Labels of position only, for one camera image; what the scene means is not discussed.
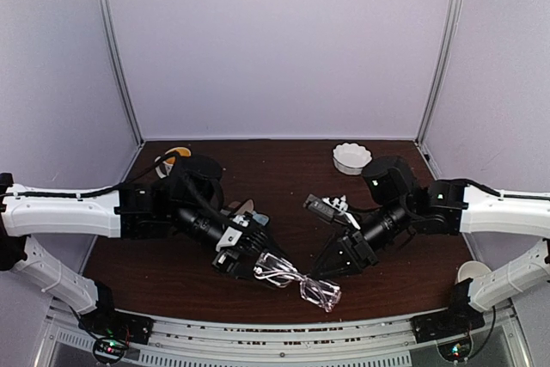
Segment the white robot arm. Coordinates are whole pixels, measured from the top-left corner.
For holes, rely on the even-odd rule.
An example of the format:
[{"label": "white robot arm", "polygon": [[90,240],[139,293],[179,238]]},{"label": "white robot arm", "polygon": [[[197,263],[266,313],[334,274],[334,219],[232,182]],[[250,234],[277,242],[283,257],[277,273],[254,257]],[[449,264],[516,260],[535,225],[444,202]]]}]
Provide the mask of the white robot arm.
[{"label": "white robot arm", "polygon": [[343,235],[334,237],[317,258],[314,277],[362,272],[378,262],[376,250],[405,230],[410,231],[410,239],[415,233],[478,232],[541,238],[528,252],[501,268],[457,284],[448,310],[414,317],[418,342],[482,327],[484,311],[550,280],[550,193],[496,191],[472,180],[436,180],[421,187],[398,156],[376,158],[363,169],[362,176],[379,208],[359,210],[343,202],[345,199],[314,195],[304,204],[324,221],[345,226]]},{"label": "white robot arm", "polygon": [[470,306],[487,311],[495,304],[550,280],[550,194],[498,191],[498,196],[476,187],[464,189],[467,209],[460,232],[503,232],[541,238],[525,254],[470,284]]},{"label": "white robot arm", "polygon": [[29,282],[38,285],[66,302],[78,314],[97,309],[99,292],[95,282],[85,278],[49,254],[33,234],[92,234],[120,238],[119,192],[114,191],[95,198],[80,198],[88,191],[48,190],[49,193],[74,193],[75,198],[37,198],[32,193],[45,190],[14,184],[9,188],[13,196],[3,200],[4,234],[24,242],[24,256],[11,268]]},{"label": "white robot arm", "polygon": [[108,287],[64,266],[33,235],[136,240],[184,233],[212,248],[219,272],[265,284],[254,276],[248,257],[258,259],[265,251],[285,256],[266,227],[269,219],[246,208],[224,215],[221,205],[211,205],[214,198],[223,199],[222,168],[207,156],[168,154],[139,176],[172,156],[172,173],[151,185],[127,181],[92,191],[43,190],[0,174],[0,271],[18,273],[69,304],[87,331],[140,344],[147,343],[152,320],[116,311]]}]

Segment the white bowl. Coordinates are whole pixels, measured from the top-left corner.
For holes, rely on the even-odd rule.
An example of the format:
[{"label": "white bowl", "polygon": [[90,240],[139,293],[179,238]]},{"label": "white bowl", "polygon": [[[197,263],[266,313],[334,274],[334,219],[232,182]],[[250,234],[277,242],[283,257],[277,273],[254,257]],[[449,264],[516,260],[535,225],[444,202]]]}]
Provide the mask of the white bowl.
[{"label": "white bowl", "polygon": [[364,146],[345,143],[334,148],[333,160],[342,174],[359,175],[372,156]]}]

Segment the white backdrop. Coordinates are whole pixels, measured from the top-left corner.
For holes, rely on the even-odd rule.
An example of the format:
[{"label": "white backdrop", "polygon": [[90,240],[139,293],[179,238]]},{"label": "white backdrop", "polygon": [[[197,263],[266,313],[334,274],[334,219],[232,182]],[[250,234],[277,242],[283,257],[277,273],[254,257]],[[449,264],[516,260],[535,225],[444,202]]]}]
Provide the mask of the white backdrop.
[{"label": "white backdrop", "polygon": [[[443,177],[492,187],[550,191],[550,0],[464,0],[448,73],[427,135]],[[537,241],[477,235],[489,266]],[[550,286],[516,300],[535,366],[548,367]]]},{"label": "white backdrop", "polygon": [[142,133],[414,138],[448,0],[110,0]]}]

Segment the brown table surface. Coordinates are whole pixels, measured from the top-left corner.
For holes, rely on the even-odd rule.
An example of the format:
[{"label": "brown table surface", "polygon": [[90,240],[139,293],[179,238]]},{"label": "brown table surface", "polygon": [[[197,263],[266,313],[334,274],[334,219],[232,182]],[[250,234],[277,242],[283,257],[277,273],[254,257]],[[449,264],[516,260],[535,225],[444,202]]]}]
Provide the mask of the brown table surface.
[{"label": "brown table surface", "polygon": [[[361,177],[345,176],[333,166],[336,141],[193,141],[149,142],[132,172],[144,169],[165,150],[186,146],[212,156],[225,168],[226,202],[253,199],[255,209],[271,218],[272,233],[302,271],[311,268],[332,228],[303,209],[310,193],[346,194],[356,207],[375,206]],[[373,156],[407,159],[422,185],[430,173],[411,142],[362,142]],[[156,175],[148,175],[151,182]],[[396,240],[399,245],[406,234]],[[456,270],[470,260],[460,236],[418,235],[401,251],[380,251],[377,266],[363,274],[338,278],[342,298],[332,313],[299,297],[297,283],[270,290],[215,272],[215,254],[184,235],[164,240],[101,238],[85,275],[113,289],[118,308],[201,321],[292,323],[352,321],[445,307]]]}]

